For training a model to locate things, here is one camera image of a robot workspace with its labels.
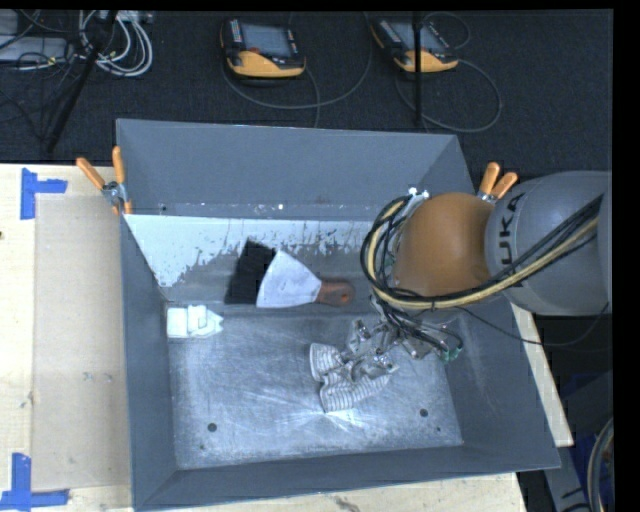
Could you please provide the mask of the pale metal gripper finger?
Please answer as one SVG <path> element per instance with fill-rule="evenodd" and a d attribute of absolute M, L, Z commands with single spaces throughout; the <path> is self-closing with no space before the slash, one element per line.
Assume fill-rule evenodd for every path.
<path fill-rule="evenodd" d="M 354 320 L 343 349 L 343 360 L 351 369 L 362 369 L 371 362 L 372 357 L 371 332 L 362 320 Z"/>
<path fill-rule="evenodd" d="M 398 369 L 398 364 L 389 354 L 371 353 L 356 360 L 351 370 L 351 376 L 354 380 L 360 380 L 364 377 L 376 380 L 390 376 Z"/>

